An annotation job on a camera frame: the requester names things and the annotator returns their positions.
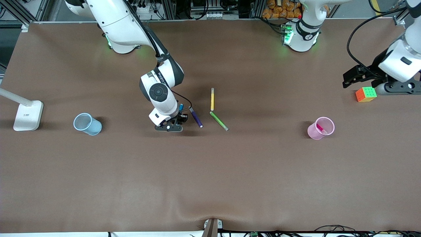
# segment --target pink marker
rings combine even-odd
[[[320,126],[319,124],[316,124],[317,129],[319,129],[320,131],[323,131],[324,129],[322,128],[322,126]]]

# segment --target wire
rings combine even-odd
[[[374,75],[374,76],[377,76],[377,77],[380,77],[379,75],[377,75],[377,74],[375,74],[374,72],[372,72],[370,69],[368,69],[368,67],[367,66],[365,66],[362,62],[360,62],[356,57],[354,57],[354,55],[352,55],[352,53],[351,53],[351,51],[350,51],[350,49],[349,49],[349,43],[351,43],[351,39],[352,39],[352,37],[354,36],[354,34],[355,34],[355,32],[360,28],[360,27],[362,27],[363,25],[365,25],[367,22],[370,22],[370,21],[372,21],[372,20],[374,20],[374,19],[376,19],[376,18],[379,18],[379,17],[382,17],[382,16],[385,16],[385,15],[388,15],[388,14],[391,14],[391,13],[395,13],[395,12],[400,12],[400,11],[404,11],[404,10],[406,10],[406,8],[402,8],[402,9],[397,9],[397,10],[394,10],[394,11],[389,11],[389,12],[387,12],[387,13],[383,13],[383,14],[380,14],[380,15],[377,15],[377,16],[373,16],[373,17],[371,17],[370,19],[367,19],[367,20],[365,20],[365,21],[363,21],[361,24],[359,24],[355,29],[354,29],[354,31],[352,31],[352,33],[351,33],[351,35],[349,36],[349,38],[348,38],[348,42],[346,43],[346,51],[348,52],[348,54],[349,54],[349,56],[355,61],[355,62],[357,62],[361,67],[363,67],[366,71],[368,71],[369,73],[371,73],[372,75]]]
[[[183,98],[183,99],[185,99],[185,100],[187,100],[187,101],[189,102],[190,106],[189,106],[187,109],[183,109],[181,112],[187,111],[187,110],[189,110],[189,109],[193,106],[192,102],[191,102],[189,99],[187,99],[186,97],[184,97],[184,96],[180,95],[179,93],[177,93],[177,92],[173,91],[172,89],[170,89],[170,90],[171,90],[174,94],[178,95],[179,97],[181,97],[181,98]]]
[[[0,8],[0,18],[2,18],[3,16],[4,16],[4,14],[6,14],[6,9],[5,8],[3,8],[3,7],[1,7]]]
[[[191,5],[188,5],[188,6],[186,7],[187,2],[190,2],[190,0],[186,0],[186,1],[184,2],[184,13],[186,14],[187,18],[191,20],[191,19],[193,19],[193,18],[192,18],[192,16],[190,15],[190,13],[188,13],[187,11],[188,11],[189,9],[191,9],[192,7],[191,7]]]
[[[203,13],[199,18],[196,19],[196,21],[202,19],[206,15],[206,13],[208,12],[209,2],[208,2],[208,0],[204,0],[204,1],[205,1],[205,4],[203,4]]]
[[[233,7],[233,8],[229,8],[229,6],[222,5],[222,0],[219,0],[219,5],[222,7],[222,9],[224,9],[226,11],[234,11],[234,10],[238,9],[238,6]]]
[[[270,28],[273,30],[273,31],[275,31],[277,34],[282,34],[280,31],[277,31],[276,30],[276,28],[274,28],[274,27],[278,27],[278,28],[280,28],[281,27],[281,25],[279,24],[274,24],[274,23],[270,23],[269,22],[269,20],[268,19],[265,19],[265,18],[262,18],[262,17],[259,17],[259,16],[255,16],[254,18],[257,18],[257,19],[260,19],[261,21],[263,21],[264,23],[266,23],[266,24],[268,24],[269,26],[270,26]]]
[[[151,0],[151,7],[152,10],[154,10],[155,14],[161,19],[161,20],[165,20],[163,16],[161,16],[161,14],[159,13],[159,8],[157,7],[157,4],[155,2],[155,0]]]
[[[388,11],[378,11],[378,10],[376,10],[376,9],[374,8],[374,6],[373,6],[373,2],[372,2],[371,0],[368,0],[368,4],[370,5],[371,9],[372,9],[373,11],[377,12],[377,13],[384,14],[384,13],[387,13],[387,12],[388,12]]]
[[[157,47],[157,45],[155,44],[155,41],[153,40],[153,38],[152,38],[151,34],[150,34],[150,33],[149,33],[149,31],[145,28],[145,26],[143,25],[143,23],[140,21],[139,16],[138,16],[138,15],[137,15],[137,13],[134,11],[134,9],[131,7],[131,5],[130,5],[127,1],[123,1],[123,2],[126,4],[126,6],[127,6],[127,8],[129,9],[130,13],[132,14],[132,16],[134,16],[134,18],[136,19],[137,23],[140,25],[140,27],[142,28],[142,30],[145,32],[146,37],[148,37],[148,40],[151,42],[152,47],[153,47],[153,48],[154,48],[154,50],[155,50],[155,57],[156,57],[156,58],[159,58],[161,55],[159,54],[158,47]]]

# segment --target white lamp base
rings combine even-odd
[[[33,100],[32,106],[19,104],[13,129],[15,131],[34,131],[41,121],[44,104],[39,100]]]

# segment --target blue marker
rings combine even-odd
[[[189,108],[190,113],[192,114],[193,118],[195,119],[196,123],[199,125],[200,128],[203,127],[202,122],[200,122],[199,117],[196,115],[195,111],[193,110],[192,107]]]

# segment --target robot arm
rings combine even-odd
[[[302,18],[298,22],[288,22],[292,31],[285,36],[284,44],[297,52],[309,50],[319,35],[319,29],[326,19],[327,4],[342,4],[351,0],[300,0],[304,6]]]
[[[344,88],[373,80],[371,85],[380,95],[421,94],[421,82],[413,78],[421,70],[421,0],[406,4],[414,23],[374,59],[369,71],[357,65],[344,73]]]
[[[179,110],[171,88],[181,84],[184,72],[154,32],[142,24],[126,0],[65,1],[73,13],[91,16],[98,22],[117,53],[129,53],[140,45],[155,50],[158,64],[141,76],[139,87],[155,107],[149,118],[156,126],[162,126],[164,122],[175,118]]]

